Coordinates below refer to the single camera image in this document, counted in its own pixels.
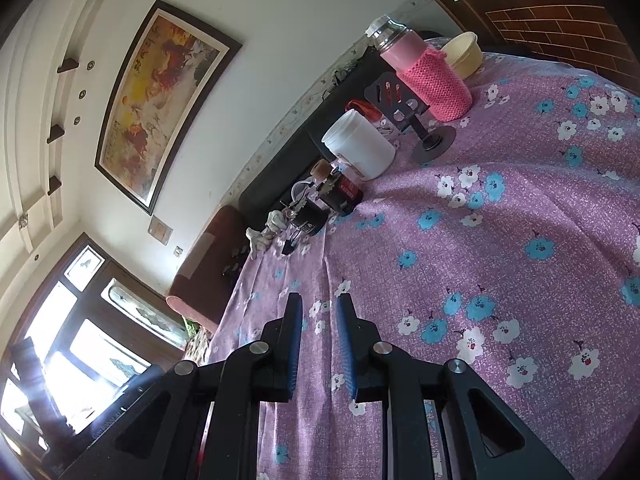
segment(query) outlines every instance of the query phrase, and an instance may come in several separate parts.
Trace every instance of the floral bedsheet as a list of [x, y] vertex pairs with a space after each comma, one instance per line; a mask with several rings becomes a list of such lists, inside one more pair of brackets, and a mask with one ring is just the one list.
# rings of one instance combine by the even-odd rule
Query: floral bedsheet
[[342, 292], [415, 357], [472, 365], [576, 479], [597, 478], [640, 415], [640, 99], [495, 54], [467, 83], [444, 155], [420, 167], [417, 137], [398, 134], [353, 214], [244, 266], [210, 362], [259, 338], [290, 291], [305, 315], [296, 395], [261, 405], [260, 480], [380, 478], [380, 406], [344, 387]]

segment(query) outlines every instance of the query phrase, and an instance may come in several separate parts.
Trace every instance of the white plastic jar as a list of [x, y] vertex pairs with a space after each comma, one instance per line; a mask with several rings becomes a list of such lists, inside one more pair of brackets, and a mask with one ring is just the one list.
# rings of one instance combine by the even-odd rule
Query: white plastic jar
[[335, 121], [322, 143], [360, 172], [363, 180], [380, 176], [396, 156], [396, 149], [356, 110]]

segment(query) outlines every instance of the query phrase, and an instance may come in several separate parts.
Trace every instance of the sofa armrest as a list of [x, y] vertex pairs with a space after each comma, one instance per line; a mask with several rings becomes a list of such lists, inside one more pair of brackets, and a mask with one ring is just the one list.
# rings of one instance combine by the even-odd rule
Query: sofa armrest
[[220, 208], [178, 269], [167, 304], [215, 332], [248, 255], [245, 231], [236, 209]]

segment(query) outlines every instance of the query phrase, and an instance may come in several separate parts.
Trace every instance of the brick pattern panel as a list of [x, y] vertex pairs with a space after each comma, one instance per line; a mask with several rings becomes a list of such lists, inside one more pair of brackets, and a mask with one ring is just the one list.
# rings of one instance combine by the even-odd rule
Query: brick pattern panel
[[640, 94], [640, 65], [604, 7], [554, 5], [486, 14], [508, 43], [591, 70]]

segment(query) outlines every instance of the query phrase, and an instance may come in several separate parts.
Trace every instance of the picture frame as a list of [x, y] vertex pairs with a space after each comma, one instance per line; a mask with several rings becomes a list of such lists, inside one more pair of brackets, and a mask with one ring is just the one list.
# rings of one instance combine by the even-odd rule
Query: picture frame
[[191, 123], [240, 43], [156, 0], [111, 90], [95, 167], [152, 215]]

